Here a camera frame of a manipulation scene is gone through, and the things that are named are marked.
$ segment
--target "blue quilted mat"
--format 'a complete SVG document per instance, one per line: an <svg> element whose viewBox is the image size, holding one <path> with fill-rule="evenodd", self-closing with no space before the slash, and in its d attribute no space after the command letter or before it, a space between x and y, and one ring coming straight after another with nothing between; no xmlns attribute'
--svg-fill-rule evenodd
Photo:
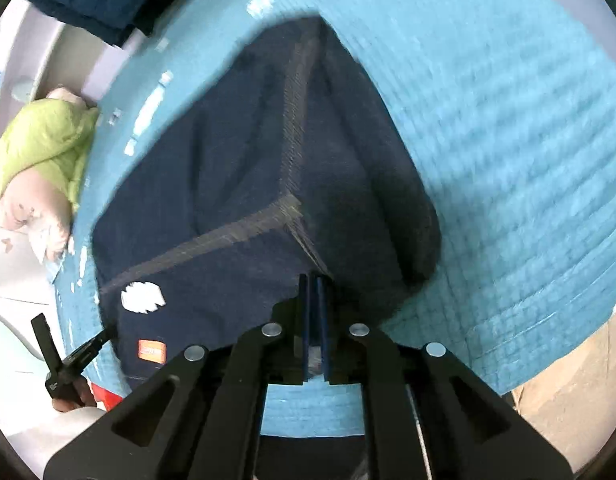
<svg viewBox="0 0 616 480"><path fill-rule="evenodd" d="M66 347L101 329L89 236L124 176L258 31L313 12L375 82L440 217L437 273L384 329L412 346L443 342L499 392L529 380L616 301L616 67L551 0L189 0L101 102L56 280ZM128 392L110 348L88 374ZM362 433L359 391L271 388L262 431Z"/></svg>

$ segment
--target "metal bolt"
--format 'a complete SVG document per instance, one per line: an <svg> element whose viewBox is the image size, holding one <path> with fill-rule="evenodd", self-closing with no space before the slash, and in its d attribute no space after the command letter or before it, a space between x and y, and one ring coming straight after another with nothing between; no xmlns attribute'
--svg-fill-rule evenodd
<svg viewBox="0 0 616 480"><path fill-rule="evenodd" d="M370 329L364 323L352 323L350 325L350 334L357 337L364 337L370 333Z"/></svg>
<svg viewBox="0 0 616 480"><path fill-rule="evenodd" d="M425 351L432 357L443 357L446 350L441 343L430 343L425 346Z"/></svg>
<svg viewBox="0 0 616 480"><path fill-rule="evenodd" d="M184 357L188 361L201 361L205 355L205 348L199 345L192 345L185 349Z"/></svg>
<svg viewBox="0 0 616 480"><path fill-rule="evenodd" d="M266 337L277 337L281 335L283 328L278 323L267 323L261 327L261 333Z"/></svg>

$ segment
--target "orange clothing tag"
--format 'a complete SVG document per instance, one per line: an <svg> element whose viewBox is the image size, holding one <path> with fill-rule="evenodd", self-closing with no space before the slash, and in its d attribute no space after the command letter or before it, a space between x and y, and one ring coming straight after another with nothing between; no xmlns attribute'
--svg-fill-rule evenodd
<svg viewBox="0 0 616 480"><path fill-rule="evenodd" d="M139 339L139 359L163 365L166 362L166 345L161 341Z"/></svg>

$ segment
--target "red object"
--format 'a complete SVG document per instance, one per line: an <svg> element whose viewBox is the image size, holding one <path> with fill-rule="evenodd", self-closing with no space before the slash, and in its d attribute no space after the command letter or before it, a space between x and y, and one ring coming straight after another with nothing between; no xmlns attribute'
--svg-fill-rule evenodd
<svg viewBox="0 0 616 480"><path fill-rule="evenodd" d="M106 407L106 411L112 410L119 402L124 400L123 397L119 397L108 390L104 390L101 386L92 384L92 394L95 396L97 402L103 402Z"/></svg>

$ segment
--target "person's hand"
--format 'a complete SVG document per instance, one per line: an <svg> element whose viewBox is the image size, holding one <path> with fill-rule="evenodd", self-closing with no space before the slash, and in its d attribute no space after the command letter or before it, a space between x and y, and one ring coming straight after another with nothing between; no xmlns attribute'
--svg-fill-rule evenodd
<svg viewBox="0 0 616 480"><path fill-rule="evenodd" d="M91 406L92 408L97 407L97 401L95 400L95 396L90 391L88 381L86 381L85 377L80 377L72 384L77 389L77 393L79 394L79 398L82 400L83 404L86 406ZM72 400L53 399L53 408L58 412L66 413L81 408L81 406Z"/></svg>

